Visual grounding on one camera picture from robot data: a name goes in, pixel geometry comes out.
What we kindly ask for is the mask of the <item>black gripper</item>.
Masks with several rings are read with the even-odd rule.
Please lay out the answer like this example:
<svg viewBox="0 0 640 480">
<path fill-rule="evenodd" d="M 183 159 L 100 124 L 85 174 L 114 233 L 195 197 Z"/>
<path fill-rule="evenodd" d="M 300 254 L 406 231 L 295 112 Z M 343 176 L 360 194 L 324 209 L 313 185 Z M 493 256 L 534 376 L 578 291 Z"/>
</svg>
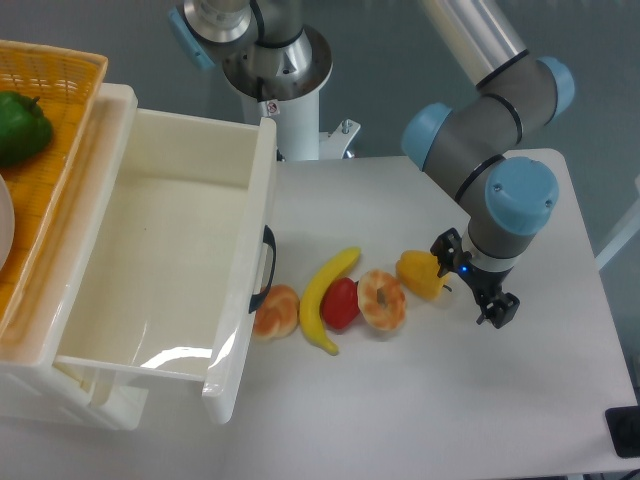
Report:
<svg viewBox="0 0 640 480">
<path fill-rule="evenodd" d="M 481 309 L 477 325 L 488 322 L 495 329 L 500 329 L 515 317 L 520 300 L 502 289 L 503 281 L 515 266 L 514 258 L 493 258 L 475 247 L 465 250 L 455 228 L 440 234 L 430 252 L 437 260 L 439 278 L 457 273 L 472 290 Z"/>
</svg>

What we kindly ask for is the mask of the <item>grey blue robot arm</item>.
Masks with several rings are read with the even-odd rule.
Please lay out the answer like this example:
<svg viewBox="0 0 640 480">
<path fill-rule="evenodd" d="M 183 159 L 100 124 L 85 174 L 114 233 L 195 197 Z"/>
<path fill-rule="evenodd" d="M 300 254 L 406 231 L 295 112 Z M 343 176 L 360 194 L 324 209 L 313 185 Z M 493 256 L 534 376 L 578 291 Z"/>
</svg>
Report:
<svg viewBox="0 0 640 480">
<path fill-rule="evenodd" d="M 480 320 L 499 328 L 519 307 L 503 281 L 547 223 L 559 192 L 545 165 L 506 152 L 564 112 L 575 83 L 557 59 L 533 58 L 494 2 L 423 7 L 479 96 L 458 111 L 426 106 L 406 126 L 401 148 L 468 214 L 464 233 L 446 231 L 431 250 L 441 274 L 454 273 L 470 288 Z M 280 159 L 346 153 L 354 125 L 319 128 L 319 93 L 333 62 L 326 39 L 303 22 L 299 2 L 182 1 L 168 20 L 198 68 L 223 70 L 246 122 L 274 120 Z"/>
</svg>

